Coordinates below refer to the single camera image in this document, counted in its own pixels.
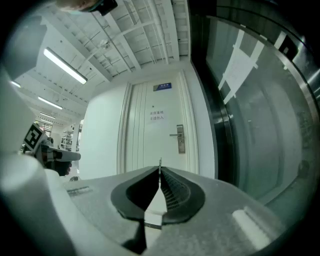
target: white door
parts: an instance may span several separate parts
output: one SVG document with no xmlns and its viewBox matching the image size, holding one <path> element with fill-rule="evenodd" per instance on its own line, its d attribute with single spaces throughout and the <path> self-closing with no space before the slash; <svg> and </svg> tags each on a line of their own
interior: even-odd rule
<svg viewBox="0 0 320 256">
<path fill-rule="evenodd" d="M 133 85 L 126 132 L 126 172 L 159 165 L 187 170 L 179 153 L 177 125 L 184 124 L 177 76 Z"/>
</svg>

